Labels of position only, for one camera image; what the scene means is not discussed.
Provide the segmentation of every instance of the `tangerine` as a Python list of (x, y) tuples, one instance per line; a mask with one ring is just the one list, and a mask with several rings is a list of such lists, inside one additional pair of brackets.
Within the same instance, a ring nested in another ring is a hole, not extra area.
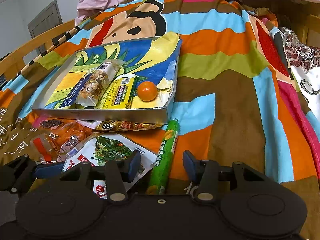
[(142, 101), (149, 102), (157, 97), (158, 89), (154, 83), (144, 81), (138, 86), (137, 94)]

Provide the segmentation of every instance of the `bolt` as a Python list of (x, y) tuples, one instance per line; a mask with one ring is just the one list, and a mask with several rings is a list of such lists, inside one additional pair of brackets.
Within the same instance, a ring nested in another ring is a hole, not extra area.
[(213, 199), (213, 196), (210, 193), (206, 193), (206, 192), (198, 194), (197, 197), (198, 197), (198, 199), (203, 200), (203, 201), (209, 201), (209, 200)]
[(113, 193), (110, 195), (110, 199), (113, 201), (123, 201), (125, 199), (125, 195), (122, 193)]
[(164, 204), (164, 203), (166, 203), (165, 199), (158, 199), (157, 202), (158, 202), (159, 204)]

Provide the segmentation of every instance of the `yellow package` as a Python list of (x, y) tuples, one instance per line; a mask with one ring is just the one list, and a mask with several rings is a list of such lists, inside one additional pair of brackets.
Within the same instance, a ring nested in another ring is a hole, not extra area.
[(119, 78), (113, 81), (109, 94), (101, 109), (128, 109), (132, 102), (132, 92), (136, 77)]

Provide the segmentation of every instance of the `wooden door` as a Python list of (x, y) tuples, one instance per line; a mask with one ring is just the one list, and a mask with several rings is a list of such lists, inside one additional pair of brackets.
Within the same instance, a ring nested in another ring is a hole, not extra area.
[[(32, 38), (44, 33), (47, 30), (52, 29), (53, 27), (62, 24), (61, 15), (59, 12), (57, 0), (54, 0), (46, 8), (39, 13), (36, 18), (34, 18), (29, 24), (28, 29)], [(63, 36), (61, 34), (52, 39), (52, 42), (58, 41), (58, 39)], [(45, 52), (45, 45), (41, 45), (36, 49), (38, 55)]]

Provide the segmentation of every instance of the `green cylindrical package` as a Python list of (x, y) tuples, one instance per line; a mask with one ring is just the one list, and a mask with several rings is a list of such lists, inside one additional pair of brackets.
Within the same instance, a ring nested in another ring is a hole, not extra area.
[(178, 123), (178, 119), (170, 120), (160, 145), (146, 194), (164, 194), (171, 170), (171, 164), (178, 140), (179, 130), (180, 125)]

